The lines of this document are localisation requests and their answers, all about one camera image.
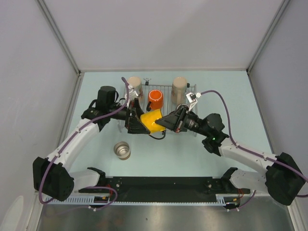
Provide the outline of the yellow mug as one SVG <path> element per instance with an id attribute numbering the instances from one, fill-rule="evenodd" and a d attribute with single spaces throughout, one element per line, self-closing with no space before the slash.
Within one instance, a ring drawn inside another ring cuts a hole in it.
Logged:
<path id="1" fill-rule="evenodd" d="M 166 137 L 166 128 L 156 123 L 156 120 L 161 119 L 162 117 L 163 116 L 160 109 L 156 109 L 141 115 L 141 122 L 150 131 L 149 136 L 155 140 L 162 140 Z M 157 132 L 162 133 L 161 138 L 153 136 L 153 134 Z"/>

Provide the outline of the orange mug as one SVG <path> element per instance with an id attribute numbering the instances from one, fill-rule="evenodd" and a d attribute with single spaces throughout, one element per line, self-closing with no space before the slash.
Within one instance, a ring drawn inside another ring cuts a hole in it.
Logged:
<path id="1" fill-rule="evenodd" d="M 161 109 L 164 104 L 164 95 L 160 90 L 151 90 L 148 93 L 146 111 Z"/>

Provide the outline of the beige patterned mug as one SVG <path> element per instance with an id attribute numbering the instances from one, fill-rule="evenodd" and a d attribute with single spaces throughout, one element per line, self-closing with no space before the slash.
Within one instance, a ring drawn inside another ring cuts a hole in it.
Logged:
<path id="1" fill-rule="evenodd" d="M 184 77 L 176 77 L 173 80 L 171 88 L 171 101 L 175 105 L 185 103 L 186 96 L 185 92 L 187 90 L 187 80 Z"/>

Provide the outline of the stainless steel cup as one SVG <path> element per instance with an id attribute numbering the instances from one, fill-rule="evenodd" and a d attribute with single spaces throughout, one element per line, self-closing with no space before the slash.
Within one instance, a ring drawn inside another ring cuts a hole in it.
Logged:
<path id="1" fill-rule="evenodd" d="M 126 160 L 130 157 L 130 146 L 125 141 L 120 141 L 114 146 L 114 153 L 120 160 Z"/>

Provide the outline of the beige floral mug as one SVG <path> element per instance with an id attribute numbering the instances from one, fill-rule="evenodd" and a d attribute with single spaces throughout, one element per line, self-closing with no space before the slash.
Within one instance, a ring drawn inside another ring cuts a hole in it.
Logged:
<path id="1" fill-rule="evenodd" d="M 134 90 L 138 94 L 138 99 L 140 102 L 143 102 L 144 100 L 144 94 L 143 94 L 143 89 L 142 89 L 142 84 L 141 84 L 141 78 L 140 77 L 130 77 L 128 79 L 128 83 L 134 88 Z"/>

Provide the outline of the dark grey mug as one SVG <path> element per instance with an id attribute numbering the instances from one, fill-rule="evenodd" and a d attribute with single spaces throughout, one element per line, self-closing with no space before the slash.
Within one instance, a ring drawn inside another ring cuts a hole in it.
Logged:
<path id="1" fill-rule="evenodd" d="M 177 105 L 176 110 L 178 110 L 178 109 L 181 108 L 181 107 L 188 108 L 188 104 L 186 104 L 186 103 L 181 103 L 181 104 Z"/>

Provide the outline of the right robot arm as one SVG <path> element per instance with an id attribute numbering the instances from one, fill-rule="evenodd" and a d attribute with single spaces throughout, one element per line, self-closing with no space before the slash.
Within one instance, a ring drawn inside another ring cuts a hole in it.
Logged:
<path id="1" fill-rule="evenodd" d="M 238 188 L 267 192 L 282 205 L 290 205 L 298 196 L 306 180 L 294 159 L 287 153 L 267 154 L 249 150 L 223 132 L 225 126 L 220 114 L 212 113 L 200 119 L 195 113 L 181 105 L 177 110 L 157 119 L 161 125 L 175 133 L 190 130 L 205 136 L 204 148 L 209 152 L 233 159 L 253 169 L 253 172 L 237 168 L 229 169 L 222 188 L 233 193 Z"/>

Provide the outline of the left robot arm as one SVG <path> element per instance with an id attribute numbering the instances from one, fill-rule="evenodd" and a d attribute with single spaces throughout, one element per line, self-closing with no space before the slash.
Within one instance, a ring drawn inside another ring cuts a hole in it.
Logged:
<path id="1" fill-rule="evenodd" d="M 39 192 L 39 200 L 46 204 L 45 194 L 58 201 L 66 200 L 74 190 L 91 187 L 95 192 L 106 188 L 103 172 L 89 167 L 75 176 L 70 168 L 87 143 L 99 134 L 111 119 L 123 120 L 129 134 L 150 134 L 142 123 L 144 114 L 140 107 L 138 93 L 126 84 L 125 102 L 117 102 L 118 92 L 112 86 L 102 86 L 98 96 L 81 115 L 73 132 L 47 157 L 37 157 L 33 162 L 34 188 Z"/>

